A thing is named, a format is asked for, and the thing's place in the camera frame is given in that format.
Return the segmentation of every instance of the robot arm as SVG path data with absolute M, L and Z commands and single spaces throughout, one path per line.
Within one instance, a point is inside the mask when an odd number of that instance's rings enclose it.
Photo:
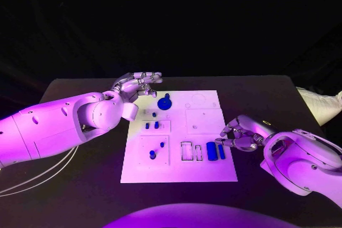
M 157 96 L 148 83 L 161 73 L 119 77 L 109 91 L 37 104 L 0 121 L 0 168 L 56 155 L 106 133 L 119 118 L 135 119 L 138 95 Z
M 300 129 L 278 132 L 245 115 L 228 123 L 220 136 L 230 131 L 235 139 L 217 138 L 216 143 L 245 152 L 264 146 L 261 168 L 279 184 L 301 196 L 318 192 L 342 208 L 342 148 Z

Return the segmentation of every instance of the black table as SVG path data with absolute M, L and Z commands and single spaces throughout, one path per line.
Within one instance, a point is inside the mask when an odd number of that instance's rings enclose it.
M 323 136 L 317 122 L 285 76 L 164 77 L 152 88 L 216 90 L 225 121 L 253 115 L 279 130 L 301 128 Z M 56 79 L 41 102 L 92 91 L 114 79 Z M 238 182 L 121 184 L 128 121 L 79 146 L 63 171 L 40 186 L 0 198 L 0 227 L 101 227 L 128 213 L 170 203 L 209 203 L 242 208 L 298 226 L 342 226 L 342 209 L 317 193 L 291 193 L 261 169 L 262 150 L 232 149 Z M 64 153 L 0 171 L 0 189 L 44 171 Z

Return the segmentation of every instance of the blue shape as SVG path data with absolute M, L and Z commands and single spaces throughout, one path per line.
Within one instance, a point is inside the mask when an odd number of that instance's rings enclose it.
M 219 145 L 219 157 L 220 157 L 220 159 L 226 158 L 222 145 Z
M 165 96 L 158 99 L 158 109 L 165 111 L 171 107 L 170 95 L 165 93 Z
M 207 160 L 213 161 L 219 159 L 215 142 L 206 143 L 206 153 L 207 153 Z
M 155 157 L 157 157 L 157 155 L 155 155 L 154 151 L 150 151 L 150 159 L 154 160 Z

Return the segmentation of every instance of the cable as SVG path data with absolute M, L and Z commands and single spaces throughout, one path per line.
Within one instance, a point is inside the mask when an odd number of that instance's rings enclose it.
M 62 160 L 57 162 L 57 164 L 56 164 L 50 169 L 47 169 L 40 175 L 37 175 L 36 177 L 33 177 L 30 180 L 24 181 L 23 183 L 17 184 L 15 186 L 12 186 L 12 187 L 7 188 L 5 190 L 0 191 L 0 193 L 8 191 L 8 190 L 11 190 L 11 189 L 14 189 L 15 187 L 18 187 L 18 186 L 21 186 L 23 184 L 25 184 L 25 183 L 28 183 L 30 181 L 33 181 L 33 180 L 34 180 L 36 178 L 38 178 L 43 174 L 46 174 L 46 173 L 63 162 L 63 160 L 66 159 L 66 157 L 69 156 L 69 154 L 73 152 L 73 154 L 70 155 L 70 158 L 69 158 L 69 161 L 70 161 L 70 159 L 72 159 L 73 156 L 75 156 L 76 149 L 77 149 L 77 146 L 73 147 L 73 148 L 69 150 L 69 153 L 66 154 L 66 156 L 63 157 L 63 159 L 62 159 Z M 57 170 L 57 172 L 56 172 L 46 180 L 43 180 L 40 183 L 37 183 L 34 186 L 25 188 L 24 190 L 20 190 L 20 191 L 17 191 L 17 192 L 12 192 L 12 193 L 0 195 L 0 197 L 4 197 L 4 196 L 8 196 L 8 195 L 15 194 L 15 193 L 18 193 L 18 192 L 23 192 L 23 191 L 31 189 L 33 187 L 36 187 L 37 185 L 40 185 L 41 183 L 44 183 L 44 182 L 62 171 L 62 169 L 64 168 L 64 166 L 69 164 L 69 161 L 66 162 L 66 164 L 63 165 L 63 167 Z

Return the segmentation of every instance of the robotic hand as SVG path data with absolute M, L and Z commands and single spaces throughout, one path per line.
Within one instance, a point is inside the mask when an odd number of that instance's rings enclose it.
M 301 196 L 318 192 L 342 208 L 342 148 L 300 129 L 278 132 L 245 115 L 228 123 L 220 137 L 230 131 L 235 139 L 217 138 L 216 143 L 245 152 L 264 146 L 261 168 L 279 184 Z
M 0 121 L 0 169 L 62 153 L 106 133 L 119 118 L 134 120 L 139 95 L 157 96 L 150 83 L 161 73 L 126 73 L 103 93 L 37 104 Z

